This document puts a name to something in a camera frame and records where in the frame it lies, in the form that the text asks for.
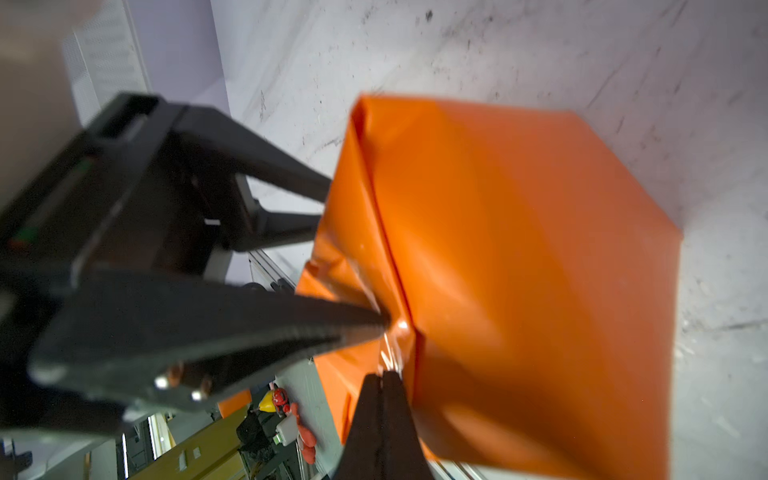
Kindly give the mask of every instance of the scuff mark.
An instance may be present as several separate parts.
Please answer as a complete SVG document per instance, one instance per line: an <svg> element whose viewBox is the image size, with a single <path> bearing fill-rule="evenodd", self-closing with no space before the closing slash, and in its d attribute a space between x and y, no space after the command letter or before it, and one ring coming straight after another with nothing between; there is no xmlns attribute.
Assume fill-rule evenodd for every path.
<svg viewBox="0 0 768 480"><path fill-rule="evenodd" d="M670 24L670 28L674 27L677 24L677 21L680 20L680 16L683 14L683 10L688 6L688 0L685 0L683 2L682 6L680 7L680 10L677 11L677 14L674 16L674 20Z"/></svg>
<svg viewBox="0 0 768 480"><path fill-rule="evenodd" d="M730 97L728 97L728 102L727 102L728 106L730 107L731 105L735 104L735 103L736 103L736 102L738 102L738 101L739 101L739 100L740 100L740 99L741 99L743 96L744 96L744 90L739 90L739 91L738 91L738 92L736 92L735 94L731 95Z"/></svg>
<svg viewBox="0 0 768 480"><path fill-rule="evenodd" d="M264 121L264 115L266 113L266 101L264 100L264 90L261 91L261 104L259 111L259 120Z"/></svg>
<svg viewBox="0 0 768 480"><path fill-rule="evenodd" d="M591 106L592 106L592 104L594 104L594 103L595 103L595 102L598 100L598 98L600 97L600 95L603 93L603 90L605 89L605 87L606 87L606 86L607 86L609 83L611 83L611 79L613 79L613 77L614 77L614 76L615 76L615 75L616 75L616 74L617 74L617 73L618 73L618 72L619 72L619 71L620 71L620 70L621 70L621 69L622 69L622 68L623 68L623 67L624 67L624 66L627 64L627 62L629 61L629 59L630 59L630 57L631 57L631 56L632 56L631 54L630 54L630 55L627 55L627 57L626 57L626 58L625 58L625 59L624 59L624 60L623 60L623 61L622 61L622 62L619 64L619 66L618 66L618 67L616 67L616 68L614 68L614 70L611 72L611 74L610 74L610 75L608 75L608 76L605 78L605 81L603 81L603 84L602 84L602 85L600 86L600 88L598 89L598 92L597 92L596 94L594 94L594 97L592 97L592 99L591 99L591 100L589 101L589 103L587 104L587 108L591 107Z"/></svg>
<svg viewBox="0 0 768 480"><path fill-rule="evenodd" d="M343 140L344 140L344 136L342 136L342 135L340 135L340 136L338 136L336 138L332 138L332 139L328 140L326 143L324 143L324 144L320 145L318 148L316 148L312 152L312 155L318 154L321 150L323 150L325 148L328 148L331 145L333 145L334 147L338 147L339 145L341 145L341 142Z"/></svg>
<svg viewBox="0 0 768 480"><path fill-rule="evenodd" d="M725 332L737 332L740 330L759 329L764 326L768 326L768 318L750 320L749 322L732 323L730 325L705 327L700 323L693 325L689 332L699 333L725 333Z"/></svg>
<svg viewBox="0 0 768 480"><path fill-rule="evenodd" d="M719 426L725 433L734 437L735 439L741 438L741 432L736 430L736 427L731 425L731 423L728 422L728 420L724 416L720 415L717 418L713 419L712 422L715 425Z"/></svg>
<svg viewBox="0 0 768 480"><path fill-rule="evenodd" d="M376 12L378 8L375 5L371 5L367 10L365 10L362 14L362 20L361 23L365 25L368 22L368 19L371 18L371 15Z"/></svg>

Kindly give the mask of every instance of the yellow object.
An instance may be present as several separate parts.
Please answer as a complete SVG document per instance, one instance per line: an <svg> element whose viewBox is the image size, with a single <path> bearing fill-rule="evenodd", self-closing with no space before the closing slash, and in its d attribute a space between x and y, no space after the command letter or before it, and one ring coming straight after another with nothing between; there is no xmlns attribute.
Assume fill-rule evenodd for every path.
<svg viewBox="0 0 768 480"><path fill-rule="evenodd" d="M277 409L275 409L275 404L272 403L272 390L267 392L264 398L261 399L261 402L259 402L259 410L269 413L277 411Z"/></svg>
<svg viewBox="0 0 768 480"><path fill-rule="evenodd" d="M237 426L245 415L246 407L243 407L225 419L211 423L157 457L144 470L132 475L131 480L237 480L239 477L233 475L243 468L237 453L240 447ZM195 449L200 450L198 458L194 456ZM187 467L180 471L182 452L186 455Z"/></svg>

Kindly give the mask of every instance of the orange plastic bag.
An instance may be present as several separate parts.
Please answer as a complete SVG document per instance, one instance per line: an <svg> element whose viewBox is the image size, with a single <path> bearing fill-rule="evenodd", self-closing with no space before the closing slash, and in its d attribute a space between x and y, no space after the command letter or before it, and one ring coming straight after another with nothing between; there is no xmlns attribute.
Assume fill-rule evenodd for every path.
<svg viewBox="0 0 768 480"><path fill-rule="evenodd" d="M393 318L316 358L340 438L396 368L428 455L666 478L681 238L573 113L361 98L297 289Z"/></svg>

